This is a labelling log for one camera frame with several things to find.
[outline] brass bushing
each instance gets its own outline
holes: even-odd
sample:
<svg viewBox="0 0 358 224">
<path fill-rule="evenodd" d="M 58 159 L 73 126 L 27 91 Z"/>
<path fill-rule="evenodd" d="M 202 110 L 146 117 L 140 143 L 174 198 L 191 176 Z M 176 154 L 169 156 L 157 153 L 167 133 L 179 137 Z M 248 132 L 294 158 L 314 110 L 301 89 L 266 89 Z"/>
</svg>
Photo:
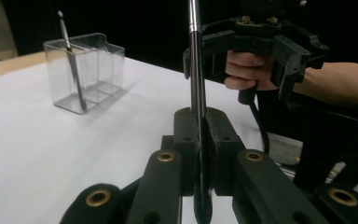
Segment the brass bushing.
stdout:
<svg viewBox="0 0 358 224">
<path fill-rule="evenodd" d="M 246 152 L 245 153 L 246 160 L 248 161 L 262 161 L 264 159 L 264 155 L 260 152 Z"/>
<path fill-rule="evenodd" d="M 111 196 L 108 189 L 96 189 L 87 196 L 86 204 L 90 207 L 98 207 L 107 203 Z"/>
<path fill-rule="evenodd" d="M 171 152 L 161 152 L 158 154 L 157 158 L 159 161 L 173 161 L 175 155 Z"/>
<path fill-rule="evenodd" d="M 337 203 L 351 207 L 358 205 L 358 200 L 356 197 L 345 189 L 331 188 L 328 190 L 328 195 Z"/>
</svg>

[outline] finger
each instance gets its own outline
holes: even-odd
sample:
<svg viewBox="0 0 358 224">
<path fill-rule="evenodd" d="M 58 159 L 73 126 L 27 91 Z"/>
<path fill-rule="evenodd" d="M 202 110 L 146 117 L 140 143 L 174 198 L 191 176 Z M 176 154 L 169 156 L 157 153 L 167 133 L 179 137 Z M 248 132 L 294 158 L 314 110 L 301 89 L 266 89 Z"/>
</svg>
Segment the finger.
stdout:
<svg viewBox="0 0 358 224">
<path fill-rule="evenodd" d="M 232 49 L 227 52 L 227 61 L 242 66 L 261 66 L 266 63 L 263 56 L 249 52 L 235 52 Z"/>
<path fill-rule="evenodd" d="M 260 81 L 257 84 L 258 91 L 271 91 L 278 89 L 270 80 Z"/>
<path fill-rule="evenodd" d="M 246 79 L 264 80 L 269 78 L 269 70 L 264 67 L 246 67 L 235 63 L 226 63 L 226 73 Z"/>
<path fill-rule="evenodd" d="M 225 79 L 226 87 L 231 90 L 246 90 L 253 87 L 255 84 L 255 80 L 245 79 L 241 77 L 227 77 Z"/>
</svg>

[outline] table surface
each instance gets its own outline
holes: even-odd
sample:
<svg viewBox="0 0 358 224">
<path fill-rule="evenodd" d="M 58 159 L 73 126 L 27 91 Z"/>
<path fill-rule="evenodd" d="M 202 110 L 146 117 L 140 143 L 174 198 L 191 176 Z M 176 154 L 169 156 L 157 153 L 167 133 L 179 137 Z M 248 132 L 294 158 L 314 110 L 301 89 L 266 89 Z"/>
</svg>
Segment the table surface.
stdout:
<svg viewBox="0 0 358 224">
<path fill-rule="evenodd" d="M 261 149 L 238 92 L 206 81 L 208 107 L 225 112 L 247 148 Z M 123 89 L 84 115 L 53 105 L 44 53 L 0 62 L 0 224 L 56 224 L 94 184 L 124 188 L 142 176 L 173 114 L 190 107 L 184 75 L 130 58 Z M 185 197 L 182 223 L 196 223 Z M 212 223 L 236 223 L 231 198 L 213 196 Z"/>
</svg>

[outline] clear plastic container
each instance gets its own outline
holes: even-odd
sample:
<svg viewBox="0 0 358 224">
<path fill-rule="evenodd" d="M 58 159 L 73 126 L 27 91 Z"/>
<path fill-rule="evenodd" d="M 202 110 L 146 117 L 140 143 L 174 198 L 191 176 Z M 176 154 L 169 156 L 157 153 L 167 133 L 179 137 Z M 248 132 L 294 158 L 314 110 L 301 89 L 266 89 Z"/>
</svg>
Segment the clear plastic container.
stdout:
<svg viewBox="0 0 358 224">
<path fill-rule="evenodd" d="M 53 104 L 84 114 L 121 90 L 125 50 L 106 42 L 104 34 L 43 43 Z"/>
</svg>

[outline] human hand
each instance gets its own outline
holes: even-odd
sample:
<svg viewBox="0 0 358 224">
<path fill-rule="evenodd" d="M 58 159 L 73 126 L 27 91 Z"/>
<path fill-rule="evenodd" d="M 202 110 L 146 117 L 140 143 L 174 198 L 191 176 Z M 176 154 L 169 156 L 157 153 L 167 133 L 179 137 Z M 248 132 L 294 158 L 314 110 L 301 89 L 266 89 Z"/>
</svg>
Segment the human hand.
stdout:
<svg viewBox="0 0 358 224">
<path fill-rule="evenodd" d="M 271 57 L 249 52 L 227 52 L 225 85 L 232 90 L 246 90 L 257 84 L 260 91 L 276 90 L 270 81 L 273 60 Z"/>
</svg>

